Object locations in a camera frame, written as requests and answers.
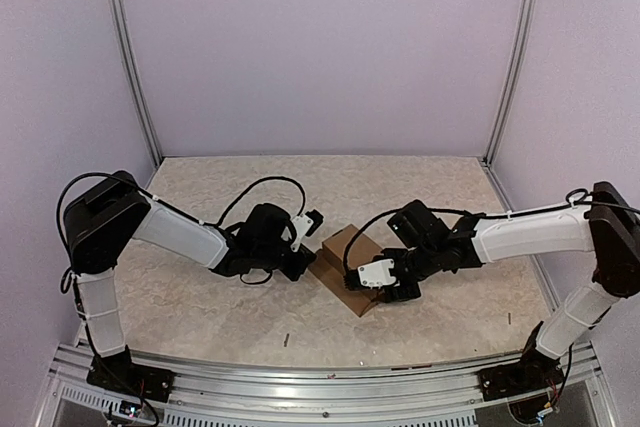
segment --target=black cable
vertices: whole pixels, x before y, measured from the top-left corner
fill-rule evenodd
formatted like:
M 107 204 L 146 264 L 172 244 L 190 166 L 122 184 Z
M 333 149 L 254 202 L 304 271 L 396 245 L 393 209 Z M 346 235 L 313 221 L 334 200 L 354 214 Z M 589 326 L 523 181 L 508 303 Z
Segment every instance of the black cable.
M 78 175 L 76 178 L 74 178 L 73 180 L 71 180 L 71 182 L 69 182 L 64 189 L 62 189 L 62 193 L 60 194 L 60 197 L 58 198 L 58 203 L 56 205 L 56 226 L 58 228 L 58 235 L 60 236 L 60 240 L 62 241 L 62 244 L 65 247 L 65 250 L 67 251 L 67 254 L 69 254 L 69 257 L 71 256 L 70 251 L 69 251 L 69 245 L 67 244 L 67 239 L 64 236 L 64 232 L 62 230 L 62 219 L 61 219 L 61 211 L 62 211 L 62 203 L 64 202 L 64 198 L 66 197 L 67 193 L 69 192 L 69 190 L 71 189 L 71 187 L 73 187 L 75 184 L 77 184 L 78 182 L 80 182 L 81 180 L 84 179 L 89 179 L 89 178 L 93 178 L 93 177 L 99 177 L 99 178 L 104 178 L 104 179 L 111 179 L 111 180 L 115 180 L 117 182 L 121 182 L 125 185 L 128 185 L 129 187 L 137 190 L 138 192 L 140 192 L 142 195 L 150 198 L 150 199 L 154 199 L 153 194 L 151 194 L 150 192 L 148 192 L 147 190 L 143 189 L 142 187 L 140 187 L 138 184 L 136 184 L 135 182 L 130 182 L 127 179 L 122 179 L 120 177 L 117 177 L 113 174 L 107 174 L 106 172 L 86 172 L 84 174 L 80 174 Z M 155 198 L 155 201 L 168 208 L 169 210 L 172 210 L 173 212 L 175 212 L 176 214 L 180 214 L 184 217 L 186 217 L 187 219 L 193 221 L 193 222 L 199 222 L 198 219 L 196 219 L 194 216 L 187 214 L 185 211 L 180 210 L 179 208 L 177 208 L 176 206 L 165 202 L 162 199 L 158 199 L 157 197 Z
M 69 248 L 69 243 L 67 242 L 67 238 L 64 235 L 64 231 L 62 229 L 62 204 L 64 202 L 64 199 L 67 195 L 67 193 L 69 192 L 69 190 L 78 182 L 80 182 L 83 179 L 88 179 L 88 178 L 93 178 L 93 177 L 100 177 L 100 178 L 105 178 L 105 179 L 112 179 L 115 180 L 117 182 L 122 182 L 123 184 L 126 184 L 130 187 L 132 187 L 133 189 L 135 189 L 136 191 L 140 192 L 141 194 L 145 195 L 146 197 L 153 199 L 153 195 L 151 193 L 149 193 L 148 191 L 146 191 L 145 189 L 143 189 L 142 187 L 140 187 L 139 185 L 137 185 L 134 182 L 130 182 L 127 179 L 122 179 L 120 177 L 117 177 L 113 174 L 107 174 L 105 172 L 87 172 L 84 174 L 81 174 L 77 177 L 75 177 L 73 180 L 71 180 L 71 182 L 69 182 L 64 189 L 62 189 L 62 192 L 60 194 L 60 197 L 58 198 L 58 202 L 56 205 L 56 227 L 58 229 L 58 235 L 60 236 L 60 241 L 62 242 L 62 245 L 65 248 L 65 251 L 67 252 L 67 255 L 69 257 L 69 262 L 73 263 L 73 259 L 71 257 L 71 250 Z M 193 222 L 198 222 L 198 219 L 196 219 L 195 217 L 187 214 L 186 212 L 178 209 L 177 207 L 161 200 L 161 199 L 156 199 L 156 202 L 158 202 L 160 205 L 163 205 L 164 207 L 176 212 L 177 214 L 180 214 L 184 217 L 186 217 L 187 219 L 193 221 Z M 72 276 L 72 271 L 73 271 L 73 266 L 69 266 L 64 274 L 62 275 L 62 278 L 60 279 L 60 292 L 62 292 L 63 294 L 66 294 L 72 285 L 72 282 L 74 282 L 73 276 Z M 144 396 L 142 395 L 138 395 L 136 392 L 133 391 L 133 389 L 131 387 L 129 387 L 125 382 L 123 382 L 116 374 L 114 374 L 106 365 L 105 363 L 102 361 L 102 357 L 100 357 L 100 354 L 98 354 L 98 351 L 95 348 L 95 345 L 93 344 L 93 341 L 91 339 L 91 334 L 89 333 L 89 328 L 88 326 L 85 324 L 85 331 L 87 333 L 87 340 L 89 341 L 89 346 L 91 347 L 91 350 L 93 352 L 93 355 L 96 359 L 96 362 L 98 362 L 100 364 L 100 367 L 103 368 L 105 370 L 105 372 L 107 372 L 118 384 L 120 384 L 122 387 L 124 387 L 128 392 L 130 392 L 132 395 L 138 397 L 140 399 L 141 404 L 146 405 L 147 407 L 149 407 L 149 410 L 151 410 L 151 413 L 153 414 L 153 417 L 155 418 L 155 422 L 153 423 L 152 427 L 157 427 L 158 425 L 160 425 L 160 417 L 158 416 L 158 412 L 156 412 L 156 410 L 153 408 L 153 406 L 149 403 L 149 401 L 147 401 Z
M 127 179 L 122 179 L 120 177 L 117 177 L 113 174 L 107 174 L 106 172 L 86 172 L 84 174 L 78 175 L 77 177 L 75 177 L 73 180 L 71 180 L 71 182 L 69 182 L 64 189 L 62 189 L 62 192 L 60 193 L 60 197 L 58 198 L 58 203 L 56 204 L 56 227 L 58 229 L 58 235 L 60 236 L 60 241 L 62 242 L 62 245 L 64 245 L 64 249 L 67 252 L 67 256 L 69 257 L 69 262 L 73 262 L 72 258 L 71 258 L 71 250 L 69 249 L 69 243 L 67 242 L 67 238 L 64 235 L 64 231 L 62 229 L 62 204 L 64 202 L 65 197 L 67 196 L 67 193 L 69 192 L 69 190 L 78 182 L 80 182 L 81 180 L 84 179 L 89 179 L 89 178 L 94 178 L 94 177 L 99 177 L 99 178 L 104 178 L 104 179 L 111 179 L 111 180 L 115 180 L 117 182 L 122 182 L 123 184 L 128 185 L 129 187 L 135 189 L 136 191 L 140 192 L 142 195 L 148 197 L 149 199 L 154 199 L 153 194 L 151 194 L 150 192 L 148 192 L 147 190 L 143 189 L 142 187 L 140 187 L 138 184 L 136 184 L 135 182 L 130 182 Z M 162 199 L 158 199 L 157 197 L 155 198 L 155 201 L 168 208 L 169 210 L 172 210 L 173 212 L 182 215 L 184 217 L 186 217 L 187 219 L 193 221 L 193 222 L 199 222 L 198 219 L 196 219 L 195 217 L 193 217 L 192 215 L 187 214 L 186 212 L 184 212 L 183 210 L 180 210 L 179 208 L 177 208 L 176 206 L 165 202 Z M 209 224 L 207 223 L 206 225 L 215 227 L 216 229 L 218 229 L 217 226 L 215 226 L 214 224 Z M 69 291 L 69 288 L 71 287 L 71 280 L 70 280 L 70 276 L 71 276 L 71 271 L 73 270 L 73 267 L 70 266 L 62 275 L 62 278 L 60 279 L 60 292 L 62 292 L 63 294 L 66 294 Z
M 567 385 L 567 379 L 569 379 L 569 373 L 571 372 L 572 362 L 573 362 L 573 344 L 569 346 L 569 360 L 567 361 L 567 372 L 564 374 L 564 379 L 562 379 L 562 385 L 558 390 L 558 395 L 556 395 L 556 400 L 553 404 L 554 406 L 558 404 L 558 401 L 560 400 L 560 396 L 562 395 L 562 392 L 564 392 L 564 387 L 565 385 Z
M 573 199 L 573 197 L 577 194 L 580 194 L 580 197 L 577 199 Z M 553 205 L 551 207 L 542 207 L 539 209 L 532 210 L 523 210 L 521 212 L 514 212 L 511 214 L 491 214 L 487 215 L 484 213 L 471 214 L 473 217 L 479 217 L 484 220 L 505 220 L 505 219 L 516 219 L 518 217 L 527 217 L 529 215 L 536 214 L 547 214 L 549 212 L 558 212 L 560 210 L 566 210 L 572 208 L 574 205 L 587 205 L 585 199 L 591 195 L 590 192 L 585 188 L 574 189 L 564 196 L 564 204 Z
M 387 215 L 395 214 L 399 210 L 400 209 L 387 210 L 385 212 L 382 212 L 381 214 L 376 215 L 375 217 L 370 219 L 366 224 L 364 224 L 355 233 L 355 235 L 353 237 L 351 237 L 351 240 L 349 241 L 349 243 L 345 247 L 344 254 L 342 255 L 342 267 L 344 268 L 344 274 L 345 275 L 347 275 L 347 273 L 349 272 L 349 251 L 351 250 L 351 247 L 353 247 L 353 244 L 355 244 L 356 240 L 358 240 L 358 237 L 360 237 L 362 234 L 364 234 L 365 230 L 367 230 L 369 227 L 371 227 L 375 222 L 377 222 L 381 218 L 386 217 Z
M 263 182 L 269 182 L 272 180 L 281 180 L 283 182 L 289 182 L 293 185 L 295 185 L 298 190 L 300 191 L 300 193 L 302 194 L 302 205 L 300 206 L 300 210 L 298 211 L 297 215 L 302 215 L 302 212 L 304 212 L 304 207 L 306 205 L 307 202 L 307 194 L 304 191 L 304 188 L 302 187 L 302 184 L 300 184 L 300 182 L 298 182 L 295 179 L 292 179 L 291 177 L 285 177 L 282 175 L 270 175 L 267 177 L 262 177 L 261 179 L 256 180 L 255 182 L 251 183 L 246 189 L 244 189 L 240 195 L 238 195 L 228 206 L 226 209 L 224 209 L 224 212 L 222 212 L 222 215 L 220 216 L 220 218 L 218 219 L 218 221 L 215 224 L 211 224 L 215 227 L 220 227 L 222 225 L 222 222 L 224 222 L 224 219 L 227 217 L 227 215 L 229 215 L 229 212 L 231 212 L 231 210 L 238 204 L 238 202 L 240 202 L 245 195 L 247 195 L 254 187 L 256 187 L 257 185 L 262 184 Z
M 71 282 L 73 281 L 72 272 L 73 268 L 69 266 L 67 270 L 64 271 L 64 274 L 62 274 L 62 278 L 60 279 L 60 292 L 62 294 L 66 294 L 71 288 Z
M 444 209 L 439 207 L 427 207 L 431 212 L 436 214 L 453 214 L 459 215 L 460 217 L 473 217 L 477 214 L 472 214 L 468 210 L 460 210 L 460 209 Z
M 258 282 L 246 282 L 242 277 L 244 277 L 244 274 L 240 275 L 240 282 L 245 285 L 263 285 L 271 280 L 271 277 L 273 277 L 273 271 L 270 270 L 267 276 L 264 279 L 259 280 Z
M 118 384 L 120 384 L 120 386 L 126 389 L 131 395 L 140 399 L 140 402 L 142 404 L 149 407 L 149 410 L 151 410 L 151 413 L 153 414 L 153 417 L 155 419 L 151 427 L 158 427 L 158 425 L 160 425 L 160 417 L 158 416 L 158 412 L 153 407 L 153 405 L 151 405 L 149 401 L 144 398 L 144 396 L 138 395 L 131 387 L 125 384 L 116 374 L 114 374 L 111 371 L 111 369 L 109 369 L 109 367 L 105 365 L 105 363 L 102 361 L 102 357 L 100 356 L 100 354 L 98 354 L 98 351 L 96 350 L 96 346 L 93 344 L 93 340 L 91 339 L 91 333 L 89 332 L 89 327 L 87 326 L 87 324 L 84 325 L 84 331 L 87 334 L 87 341 L 89 342 L 89 347 L 93 352 L 93 357 L 94 359 L 96 359 L 96 362 L 100 364 L 100 368 L 104 369 L 107 372 L 107 374 L 109 374 L 113 378 L 113 380 L 115 380 Z
M 632 212 L 634 214 L 640 215 L 640 209 L 637 209 L 635 207 L 629 207 L 628 205 L 613 204 L 611 202 L 600 202 L 599 200 L 584 200 L 584 201 L 576 202 L 576 204 L 609 207 L 612 209 L 626 210 L 627 212 Z

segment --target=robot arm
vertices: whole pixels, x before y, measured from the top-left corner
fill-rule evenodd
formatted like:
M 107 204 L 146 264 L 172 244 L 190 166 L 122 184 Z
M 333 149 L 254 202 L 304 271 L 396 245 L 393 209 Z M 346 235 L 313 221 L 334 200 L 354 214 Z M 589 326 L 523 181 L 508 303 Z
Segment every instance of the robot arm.
M 222 229 L 143 195 L 134 178 L 122 171 L 72 201 L 63 223 L 76 308 L 97 357 L 89 383 L 121 392 L 124 384 L 124 393 L 130 393 L 144 380 L 152 390 L 147 397 L 155 400 L 166 400 L 170 391 L 170 372 L 131 362 L 120 324 L 114 268 L 131 239 L 155 244 L 225 277 L 258 268 L 269 275 L 281 270 L 295 282 L 315 260 L 302 239 L 322 221 L 317 211 L 291 219 L 280 207 L 259 204 L 245 222 Z
M 485 400 L 544 389 L 562 381 L 559 359 L 622 298 L 640 292 L 640 221 L 606 182 L 567 204 L 498 216 L 463 216 L 452 229 L 420 201 L 388 224 L 406 249 L 384 249 L 358 270 L 345 269 L 351 290 L 378 288 L 387 302 L 420 296 L 418 282 L 440 271 L 481 267 L 509 257 L 595 251 L 597 268 L 532 332 L 520 361 L 480 373 Z

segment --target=metal grate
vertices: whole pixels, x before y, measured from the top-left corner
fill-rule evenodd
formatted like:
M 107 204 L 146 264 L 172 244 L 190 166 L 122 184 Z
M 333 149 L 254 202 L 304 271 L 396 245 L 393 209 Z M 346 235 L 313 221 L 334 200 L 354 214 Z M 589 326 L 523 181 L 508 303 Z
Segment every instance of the metal grate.
M 62 389 L 62 398 L 75 404 L 84 405 L 94 410 L 118 412 L 120 399 L 109 394 L 97 394 L 91 390 L 66 384 Z
M 198 415 L 190 412 L 181 412 L 175 409 L 166 409 L 164 412 L 164 424 L 172 427 L 267 427 L 281 424 L 272 422 L 241 423 L 229 419 L 215 418 L 211 415 Z M 411 423 L 388 424 L 375 423 L 379 427 L 478 427 L 473 411 L 457 414 L 449 414 L 435 417 L 416 419 Z

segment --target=enclosure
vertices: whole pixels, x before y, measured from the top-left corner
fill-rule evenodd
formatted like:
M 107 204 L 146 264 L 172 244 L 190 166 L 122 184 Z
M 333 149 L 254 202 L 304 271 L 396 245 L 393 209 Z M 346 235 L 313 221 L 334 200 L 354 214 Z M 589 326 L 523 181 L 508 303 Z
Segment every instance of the enclosure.
M 2 425 L 103 425 L 121 405 L 84 382 L 59 292 L 55 207 L 83 172 L 126 170 L 207 220 L 292 177 L 325 217 L 314 252 L 413 199 L 518 211 L 607 180 L 640 205 L 637 0 L 0 3 Z M 261 202 L 299 199 L 265 184 L 227 222 Z M 367 234 L 401 246 L 384 222 Z M 595 267 L 565 252 L 442 272 L 362 317 L 311 272 L 247 286 L 140 241 L 115 278 L 134 358 L 177 373 L 161 425 L 482 427 L 517 424 L 475 372 L 517 359 Z M 574 345 L 546 425 L 637 425 L 639 315 L 623 299 Z

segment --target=white plastic cover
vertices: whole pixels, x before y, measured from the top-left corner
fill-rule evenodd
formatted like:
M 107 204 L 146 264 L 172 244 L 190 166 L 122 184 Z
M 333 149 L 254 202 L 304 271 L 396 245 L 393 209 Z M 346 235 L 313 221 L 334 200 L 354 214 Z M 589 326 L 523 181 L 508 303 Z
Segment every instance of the white plastic cover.
M 561 357 L 618 300 L 600 284 L 577 288 L 542 324 L 536 338 L 536 350 L 552 359 Z
M 476 224 L 473 247 L 483 263 L 544 252 L 589 252 L 593 240 L 584 214 L 590 208 L 580 205 L 505 220 L 483 219 Z
M 101 274 L 77 277 L 91 340 L 101 356 L 115 355 L 125 348 L 113 275 L 113 269 L 109 269 Z
M 291 244 L 291 250 L 293 252 L 297 252 L 300 249 L 300 245 L 302 244 L 302 239 L 305 235 L 307 235 L 307 232 L 311 230 L 311 227 L 313 227 L 313 220 L 306 214 L 303 214 L 297 215 L 296 217 L 291 219 L 291 223 L 295 227 L 297 234 L 296 238 Z M 284 232 L 282 233 L 282 239 L 289 240 L 290 238 L 291 233 L 289 232 L 289 229 L 285 228 Z
M 163 249 L 187 257 L 207 268 L 215 267 L 229 250 L 219 232 L 198 224 L 149 200 L 151 210 L 133 234 Z
M 366 287 L 383 287 L 385 285 L 393 285 L 396 278 L 391 275 L 393 269 L 392 259 L 377 260 L 370 264 L 358 267 L 358 276 L 360 283 Z

